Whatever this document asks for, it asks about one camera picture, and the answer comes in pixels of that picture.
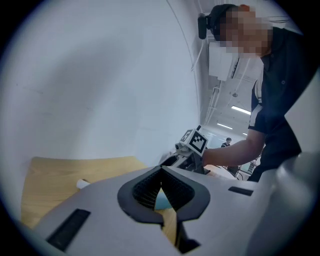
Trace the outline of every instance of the wooden table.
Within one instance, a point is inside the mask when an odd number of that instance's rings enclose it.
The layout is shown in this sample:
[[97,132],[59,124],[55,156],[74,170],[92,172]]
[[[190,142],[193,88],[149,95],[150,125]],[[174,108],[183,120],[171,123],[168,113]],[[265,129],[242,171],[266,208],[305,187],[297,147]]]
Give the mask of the wooden table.
[[[33,228],[51,209],[78,191],[80,179],[94,183],[146,168],[134,156],[93,160],[65,160],[34,157],[24,182],[21,220]],[[158,210],[164,219],[162,231],[175,244],[176,212]]]

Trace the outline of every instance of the person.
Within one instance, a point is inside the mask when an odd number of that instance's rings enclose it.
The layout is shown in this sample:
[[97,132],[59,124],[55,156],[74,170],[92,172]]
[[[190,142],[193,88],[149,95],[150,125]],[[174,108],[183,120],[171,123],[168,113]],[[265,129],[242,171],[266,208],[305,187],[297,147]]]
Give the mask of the person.
[[226,142],[222,143],[221,148],[229,147],[231,143],[231,138],[226,138]]
[[206,149],[203,165],[239,166],[261,154],[260,165],[248,179],[258,182],[264,171],[276,169],[301,152],[285,114],[318,66],[303,35],[272,28],[257,19],[247,5],[217,5],[209,16],[210,30],[221,45],[236,48],[243,55],[254,54],[264,66],[262,83],[256,82],[252,88],[246,139],[224,148]]

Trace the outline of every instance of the dark shirt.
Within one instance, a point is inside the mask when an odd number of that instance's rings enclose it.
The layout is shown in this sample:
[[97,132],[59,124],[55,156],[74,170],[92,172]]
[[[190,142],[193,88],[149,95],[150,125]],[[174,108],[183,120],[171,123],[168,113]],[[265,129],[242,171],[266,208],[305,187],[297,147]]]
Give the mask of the dark shirt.
[[227,144],[227,143],[225,142],[225,143],[222,143],[221,148],[225,148],[225,147],[229,147],[229,146],[230,146],[230,144]]
[[248,128],[266,134],[261,164],[254,174],[261,175],[263,171],[275,169],[301,152],[285,114],[307,87],[317,68],[310,64],[314,62],[309,61],[306,47],[302,35],[273,28],[271,54],[261,58],[264,64],[262,86],[259,88],[256,83],[252,89]]

